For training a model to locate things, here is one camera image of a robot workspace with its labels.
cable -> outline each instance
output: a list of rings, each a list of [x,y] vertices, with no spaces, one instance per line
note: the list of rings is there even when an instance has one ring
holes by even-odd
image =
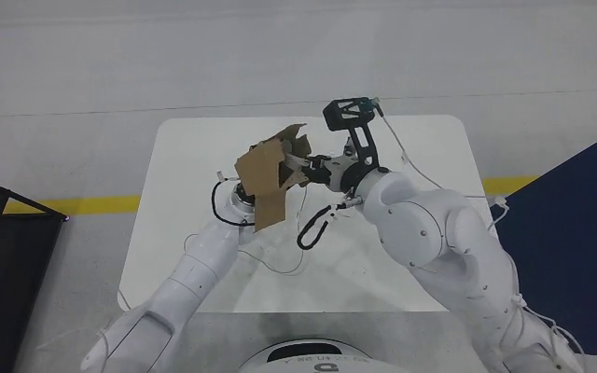
[[[304,194],[302,196],[302,203],[300,204],[300,208],[297,211],[297,233],[300,232],[300,214],[302,213],[302,210],[303,210],[303,208],[305,206],[305,200],[307,199],[307,190],[308,190],[308,188],[305,187],[304,189],[305,189],[305,192],[304,192]],[[183,242],[183,248],[184,248],[185,252],[187,251],[187,242],[188,242],[188,239],[191,238],[191,237],[193,237],[193,236],[197,236],[197,233],[191,233],[191,234],[189,234],[185,238],[185,241]],[[293,269],[291,269],[291,270],[277,270],[274,267],[272,267],[270,264],[266,263],[262,259],[260,259],[260,258],[258,258],[256,256],[252,255],[251,253],[249,253],[247,251],[239,250],[239,252],[240,253],[244,253],[244,254],[252,257],[256,261],[258,261],[261,264],[263,264],[267,269],[269,269],[272,272],[275,272],[275,273],[278,273],[278,274],[281,274],[281,275],[284,275],[284,276],[298,276],[299,274],[302,273],[302,272],[300,272],[300,273],[293,273],[293,272],[296,271],[297,269],[299,269],[300,265],[303,262],[303,259],[304,259],[304,256],[305,256],[305,252],[303,250],[300,251],[300,260],[298,261],[298,264]]]
[[[214,213],[215,218],[223,223],[229,224],[234,227],[252,227],[252,226],[254,226],[255,223],[247,223],[246,221],[241,222],[241,223],[229,221],[217,213],[217,210],[215,209],[215,193],[217,192],[218,187],[221,186],[224,182],[227,182],[228,180],[230,180],[230,179],[224,178],[224,181],[218,181],[217,183],[215,183],[214,189],[212,189],[212,212]]]
[[[497,217],[497,219],[495,219],[495,220],[493,220],[493,221],[492,221],[492,223],[491,223],[491,224],[490,224],[490,225],[487,227],[487,230],[491,230],[491,229],[493,228],[493,226],[494,226],[494,225],[496,225],[497,223],[499,223],[499,222],[500,222],[500,220],[502,220],[503,218],[505,218],[505,217],[506,217],[506,214],[507,214],[507,212],[508,212],[508,211],[510,211],[510,207],[509,207],[509,206],[506,206],[506,205],[504,205],[504,206],[501,206],[501,205],[500,205],[500,207],[501,207],[502,209],[504,209],[504,212],[503,212],[501,215],[499,215],[499,216]]]
[[[504,253],[506,253],[507,258],[510,261],[510,265],[512,266],[512,283],[513,283],[513,287],[514,287],[514,297],[516,298],[515,305],[517,306],[518,310],[521,312],[521,331],[520,331],[518,337],[516,338],[516,340],[514,341],[514,344],[517,345],[518,342],[521,340],[522,335],[524,334],[524,328],[526,326],[525,322],[524,322],[524,315],[523,315],[522,311],[528,311],[535,317],[551,323],[551,326],[548,326],[548,327],[549,327],[549,331],[550,331],[549,343],[551,343],[551,351],[553,353],[553,356],[551,356],[551,360],[553,361],[553,363],[557,364],[555,359],[556,359],[556,357],[558,357],[558,352],[556,351],[556,345],[555,345],[555,340],[554,340],[553,336],[556,335],[556,336],[562,337],[562,334],[560,333],[560,332],[562,332],[565,334],[566,337],[568,337],[576,345],[576,348],[578,349],[578,351],[580,352],[580,354],[582,356],[583,371],[584,371],[584,373],[588,373],[589,371],[587,370],[587,356],[586,356],[585,351],[583,350],[582,346],[580,345],[578,340],[572,335],[572,333],[570,333],[566,329],[562,328],[561,326],[557,325],[555,320],[553,320],[547,316],[544,316],[544,315],[540,314],[539,312],[535,312],[527,306],[526,301],[524,300],[524,298],[522,297],[522,294],[521,294],[521,285],[519,283],[519,274],[518,274],[518,268],[516,267],[516,263],[514,262],[514,259],[512,258],[512,256],[510,255],[509,252],[504,250]]]
[[[291,270],[277,270],[274,267],[270,266],[265,261],[259,259],[258,257],[254,256],[253,254],[251,254],[251,253],[249,253],[247,251],[239,250],[239,252],[240,253],[245,253],[248,256],[251,256],[256,261],[258,261],[259,263],[263,264],[265,266],[265,268],[269,269],[270,271],[278,273],[278,274],[281,274],[281,275],[284,275],[284,276],[298,276],[298,275],[300,275],[300,273],[292,273],[292,272],[294,272],[295,270],[299,269],[300,265],[302,264],[302,259],[303,259],[304,255],[305,255],[304,251],[300,252],[300,260],[298,261],[298,264],[293,269],[291,269]]]
[[[319,228],[319,231],[317,232],[317,235],[315,236],[315,238],[313,239],[313,241],[309,244],[304,244],[302,242],[303,237],[305,236],[305,234],[307,234],[307,232],[315,225],[315,222],[322,217],[323,215],[327,214],[329,211],[331,211],[332,209],[332,205],[329,204],[328,206],[324,207],[323,209],[319,210],[317,212],[317,214],[315,214],[310,220],[309,222],[307,222],[307,224],[305,225],[305,227],[302,229],[302,231],[298,234],[297,236],[297,245],[298,247],[300,247],[302,250],[311,250],[313,249],[313,247],[319,242],[319,240],[321,239],[321,236],[324,234],[324,232],[326,231],[327,226],[329,225],[329,222],[326,220],[324,222],[324,224],[322,224],[322,226]]]
[[[122,300],[124,301],[124,304],[127,306],[127,311],[130,311],[132,309],[132,307],[129,304],[129,302],[127,301],[127,298],[124,297],[124,294],[122,294],[122,291],[120,289],[118,289],[118,293],[120,294],[120,297],[122,297]]]
[[[426,174],[424,174],[421,170],[419,170],[419,168],[412,162],[412,160],[409,157],[409,154],[407,153],[407,149],[404,148],[404,146],[402,145],[402,142],[400,141],[400,138],[398,137],[398,135],[396,134],[396,131],[394,131],[394,129],[392,128],[392,126],[390,125],[390,122],[388,122],[388,119],[385,118],[385,115],[382,114],[382,111],[380,111],[380,117],[382,117],[383,122],[385,123],[385,125],[387,126],[387,128],[390,130],[390,132],[392,133],[392,135],[394,136],[394,138],[396,139],[396,142],[398,143],[398,146],[400,146],[400,149],[402,149],[402,158],[403,160],[405,160],[407,163],[410,164],[410,166],[412,166],[412,168],[414,169],[414,171],[416,171],[420,176],[422,176],[425,180],[427,180],[429,183],[433,184],[434,186],[436,186],[439,189],[443,189],[444,187],[441,186],[440,184],[438,184],[437,182],[435,182],[433,179],[431,179],[429,176],[427,176]]]
[[[385,118],[385,114],[382,111],[382,107],[380,106],[380,99],[379,98],[374,98],[373,102],[375,104],[375,107],[378,111],[378,113],[380,114],[380,117],[382,117],[383,122],[385,123],[386,127],[388,128],[388,130],[390,130],[390,132],[392,133],[392,135],[394,136],[394,138],[396,139],[396,142],[398,143],[398,146],[400,146],[400,149],[402,150],[402,159],[404,161],[406,161],[408,164],[410,164],[410,166],[414,169],[414,171],[416,171],[420,176],[422,176],[425,180],[427,180],[429,183],[433,184],[434,186],[436,186],[438,189],[443,189],[444,187],[441,186],[438,182],[436,182],[435,180],[433,180],[431,177],[427,176],[426,174],[424,174],[413,162],[412,159],[410,159],[409,154],[407,153],[407,149],[402,145],[402,142],[400,141],[400,138],[398,137],[398,135],[396,134],[396,131],[394,131],[394,129],[392,128],[392,126],[390,125],[390,122],[388,122],[388,119]],[[467,198],[473,198],[473,199],[485,199],[485,200],[490,200],[491,197],[488,196],[465,196]]]
[[[102,367],[100,368],[100,373],[104,373],[105,371],[105,365],[108,362],[108,355],[110,353],[110,348],[108,346],[108,338],[105,336],[105,333],[102,330],[94,330],[94,329],[89,329],[87,327],[82,327],[79,329],[75,329],[75,330],[69,330],[65,333],[60,334],[58,337],[54,337],[52,339],[50,339],[48,342],[44,343],[44,344],[40,344],[39,346],[35,347],[36,350],[43,350],[45,348],[47,348],[48,346],[50,346],[51,344],[53,344],[54,342],[56,342],[57,340],[60,340],[66,336],[70,336],[73,333],[76,332],[80,332],[80,331],[90,331],[95,333],[99,338],[101,338],[104,341],[104,361],[102,362]]]

white table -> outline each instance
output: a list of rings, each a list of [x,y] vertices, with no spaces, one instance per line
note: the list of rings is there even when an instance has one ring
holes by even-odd
[[[443,187],[466,195],[483,195],[477,166],[463,124],[449,116],[388,117],[410,158]],[[314,154],[338,155],[348,132],[331,132],[322,117],[241,117],[171,119],[161,125],[154,146],[141,203],[132,231],[120,289],[131,304],[148,299],[168,277],[183,254],[183,241],[213,219],[210,193],[215,173],[234,175],[234,162],[248,146],[270,137],[291,123],[309,123]],[[399,148],[380,119],[369,124],[380,163],[404,171],[420,188],[433,188],[403,165]],[[219,190],[228,194],[234,183]],[[242,247],[278,270],[299,262],[296,213],[304,189],[287,195],[287,219],[260,231]],[[341,195],[324,186],[309,185],[300,217],[304,225],[320,208]],[[473,200],[489,224],[486,200]],[[255,259],[239,253],[226,278],[205,299],[203,312],[299,311],[444,311],[409,272],[383,251],[376,230],[356,212],[346,214],[305,254],[299,274],[273,273]],[[120,307],[124,304],[118,297]]]

cardboard piece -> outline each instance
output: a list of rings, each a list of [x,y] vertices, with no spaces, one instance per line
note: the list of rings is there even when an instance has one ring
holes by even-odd
[[[285,164],[285,153],[302,159],[311,154],[307,135],[297,138],[304,125],[292,124],[251,146],[234,165],[245,192],[255,196],[255,231],[284,221],[286,191],[296,184],[301,187],[309,184],[309,179],[298,167],[291,169]]]

dark blue mat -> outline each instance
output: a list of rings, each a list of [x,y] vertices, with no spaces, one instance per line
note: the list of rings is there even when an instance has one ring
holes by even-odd
[[[507,198],[500,241],[533,310],[597,354],[597,144]],[[502,213],[492,207],[493,218]]]

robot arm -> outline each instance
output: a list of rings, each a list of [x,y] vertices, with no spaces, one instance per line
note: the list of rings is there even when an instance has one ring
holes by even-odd
[[[383,117],[375,100],[332,102],[324,110],[327,126],[351,135],[344,154],[315,157],[303,171],[362,201],[357,209],[377,228],[384,250],[459,316],[491,372],[582,372],[567,339],[524,308],[514,261],[468,199],[448,189],[417,190],[404,174],[380,167],[368,130],[374,109]]]
[[[219,210],[232,222],[252,222],[250,201],[237,189]],[[144,304],[125,312],[81,363],[84,372],[168,371],[183,328],[238,255],[241,228],[215,220],[189,243],[172,274]]]

